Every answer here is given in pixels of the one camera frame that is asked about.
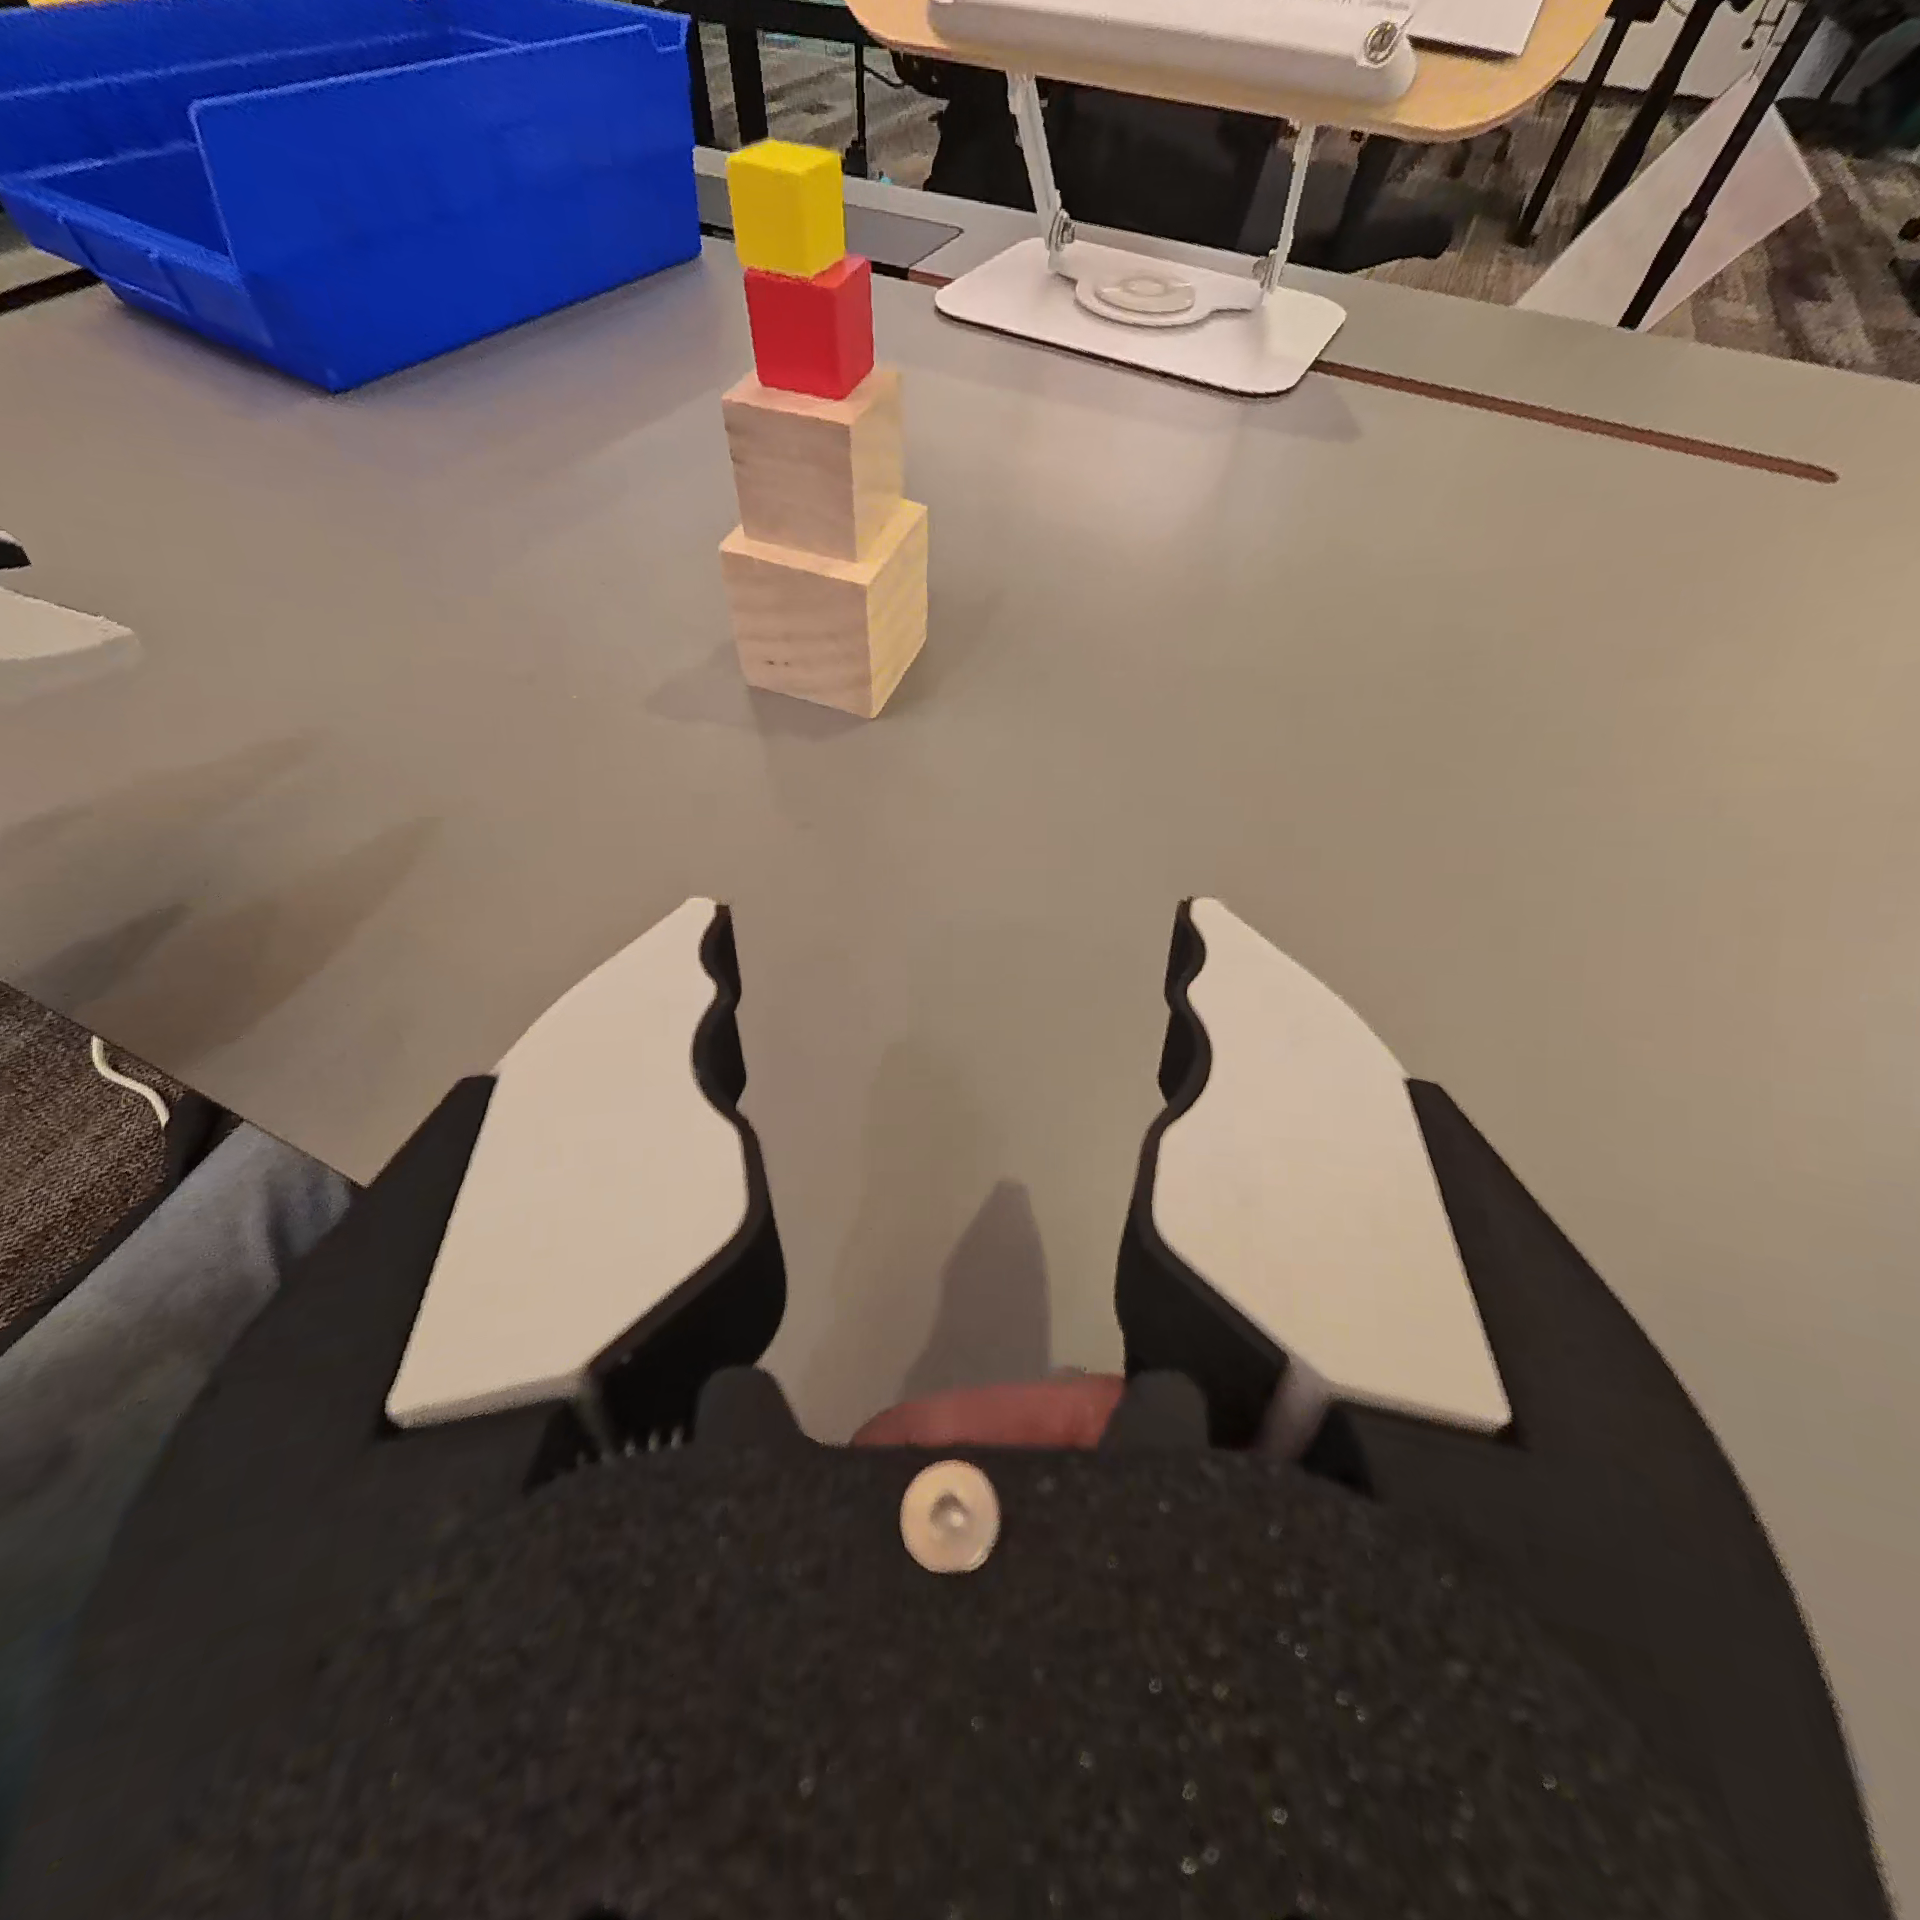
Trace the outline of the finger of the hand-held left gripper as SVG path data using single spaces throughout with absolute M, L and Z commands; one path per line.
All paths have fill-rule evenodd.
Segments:
M 2 666 L 79 668 L 137 657 L 141 639 L 119 622 L 2 589 Z

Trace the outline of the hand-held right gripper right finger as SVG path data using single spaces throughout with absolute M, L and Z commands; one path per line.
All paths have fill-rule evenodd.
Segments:
M 1159 1109 L 1117 1250 L 1123 1373 L 1180 1375 L 1213 1442 L 1361 1409 L 1501 1436 L 1514 1409 L 1388 1044 L 1221 898 L 1185 898 Z

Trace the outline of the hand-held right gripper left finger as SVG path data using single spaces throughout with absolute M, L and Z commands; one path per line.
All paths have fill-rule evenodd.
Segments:
M 389 1390 L 395 1427 L 573 1403 L 600 1436 L 692 1433 L 714 1375 L 787 1308 L 742 1114 L 731 912 L 686 898 L 493 1071 Z

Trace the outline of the blue plastic bin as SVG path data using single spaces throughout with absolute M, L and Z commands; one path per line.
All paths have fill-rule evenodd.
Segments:
M 4 210 L 350 391 L 698 255 L 687 38 L 597 2 L 9 8 Z

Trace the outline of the large wooden cube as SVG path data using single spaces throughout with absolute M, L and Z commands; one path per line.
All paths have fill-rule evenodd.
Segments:
M 928 514 L 901 500 L 859 559 L 758 541 L 719 545 L 723 594 L 748 685 L 876 719 L 925 648 Z

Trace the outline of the medium wooden cube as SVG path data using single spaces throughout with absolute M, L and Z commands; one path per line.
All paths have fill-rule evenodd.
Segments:
M 721 416 L 748 538 L 844 561 L 876 551 L 903 500 L 899 368 L 878 364 L 840 398 L 748 373 Z

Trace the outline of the red wooden cube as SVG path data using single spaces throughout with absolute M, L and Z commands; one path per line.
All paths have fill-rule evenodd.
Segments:
M 742 273 L 754 373 L 763 388 L 840 400 L 872 373 L 872 261 L 845 253 L 832 265 L 792 276 Z

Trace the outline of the yellow wooden cube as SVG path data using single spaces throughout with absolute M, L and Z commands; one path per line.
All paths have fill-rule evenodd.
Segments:
M 847 253 L 836 150 L 763 137 L 726 156 L 726 187 L 742 265 L 806 281 Z

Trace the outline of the person's trouser leg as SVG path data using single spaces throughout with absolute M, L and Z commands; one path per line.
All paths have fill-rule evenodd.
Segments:
M 2 1836 L 71 1640 L 174 1427 L 359 1189 L 237 1125 L 2 1355 Z

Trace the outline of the white folding stand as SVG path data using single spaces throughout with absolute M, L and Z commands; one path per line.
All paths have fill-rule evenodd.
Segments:
M 1252 83 L 1347 104 L 1388 107 L 1415 79 L 1413 4 L 1173 2 L 933 4 L 950 38 L 1025 60 L 1008 101 L 1042 235 L 939 286 L 938 310 L 1117 367 L 1164 373 L 1228 396 L 1281 396 L 1344 325 L 1342 303 L 1286 288 L 1316 124 L 1291 142 L 1276 243 L 1250 273 L 1187 265 L 1086 238 L 1069 220 L 1045 127 L 1041 73 L 1067 57 L 1133 64 L 1159 81 Z

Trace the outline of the black office chair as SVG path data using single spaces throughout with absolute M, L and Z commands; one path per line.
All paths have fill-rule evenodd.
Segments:
M 1007 78 L 920 58 L 901 58 L 899 76 L 939 104 L 925 187 L 1034 212 Z M 1267 164 L 1279 156 L 1279 122 L 1073 83 L 1042 83 L 1042 98 L 1052 174 L 1069 213 L 1219 248 L 1267 248 L 1255 199 Z M 1297 261 L 1362 273 L 1447 251 L 1455 226 L 1442 202 L 1384 191 L 1399 148 L 1386 137 L 1361 144 L 1333 222 L 1310 230 L 1308 216 L 1299 216 L 1291 251 Z

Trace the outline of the wooden display board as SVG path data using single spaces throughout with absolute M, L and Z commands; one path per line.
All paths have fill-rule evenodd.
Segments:
M 850 11 L 878 44 L 916 58 L 1434 144 L 1469 137 L 1514 122 L 1590 46 L 1608 5 L 1603 2 L 1548 2 L 1524 51 L 1510 60 L 1424 51 L 1417 57 L 1417 71 L 1404 93 L 1386 104 L 1286 89 L 1244 76 L 1197 78 L 1165 62 L 1104 60 L 1077 49 L 1034 55 L 999 40 L 951 38 L 944 33 L 927 2 L 851 2 Z

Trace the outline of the white instruction sheet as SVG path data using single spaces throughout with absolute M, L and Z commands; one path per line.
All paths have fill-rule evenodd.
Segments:
M 1412 12 L 1408 33 L 1425 49 L 1475 58 L 1521 57 L 1541 16 L 1545 2 L 1417 2 Z

